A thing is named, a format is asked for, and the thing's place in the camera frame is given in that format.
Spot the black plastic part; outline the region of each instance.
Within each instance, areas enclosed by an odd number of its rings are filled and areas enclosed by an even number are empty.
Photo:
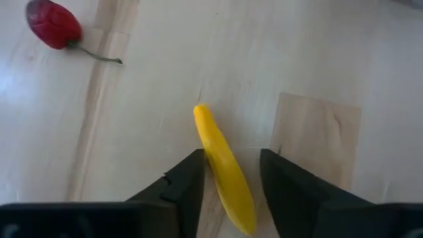
[[[260,174],[280,237],[421,237],[422,204],[375,205],[263,149]]]
[[[196,150],[127,202],[0,206],[0,237],[195,237],[204,161]]]

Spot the pepper stem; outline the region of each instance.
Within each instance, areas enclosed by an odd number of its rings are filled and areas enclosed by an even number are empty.
[[[90,56],[92,56],[92,57],[94,57],[94,58],[96,58],[96,59],[98,59],[98,60],[101,60],[101,61],[109,61],[109,62],[114,62],[114,63],[120,63],[120,64],[123,64],[123,62],[122,62],[122,60],[121,60],[121,59],[118,59],[118,58],[116,58],[116,59],[110,59],[110,58],[105,58],[105,57],[102,57],[102,56],[98,56],[98,55],[96,55],[96,54],[94,54],[94,53],[92,53],[92,52],[88,51],[88,50],[87,50],[87,49],[85,49],[84,47],[80,46],[77,42],[69,42],[69,43],[68,43],[68,47],[69,47],[69,48],[72,48],[72,49],[82,50],[82,51],[84,51],[85,53],[89,54]]]

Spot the wood grain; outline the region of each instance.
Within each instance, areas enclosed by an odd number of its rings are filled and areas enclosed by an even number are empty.
[[[285,158],[350,189],[361,110],[282,93],[272,147]]]

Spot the red chili pepper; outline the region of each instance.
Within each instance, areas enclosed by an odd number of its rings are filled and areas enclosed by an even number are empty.
[[[26,19],[29,27],[49,47],[83,50],[90,56],[121,63],[120,59],[108,59],[91,53],[79,45],[82,28],[78,20],[66,8],[50,0],[31,0],[26,4]]]

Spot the wooden floor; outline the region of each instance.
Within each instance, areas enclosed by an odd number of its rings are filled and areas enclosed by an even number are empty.
[[[0,1],[0,202],[125,200],[201,147],[208,103],[277,237],[272,148],[373,202],[423,200],[423,11],[388,0],[57,0],[102,63]],[[198,237],[243,237],[208,171]]]

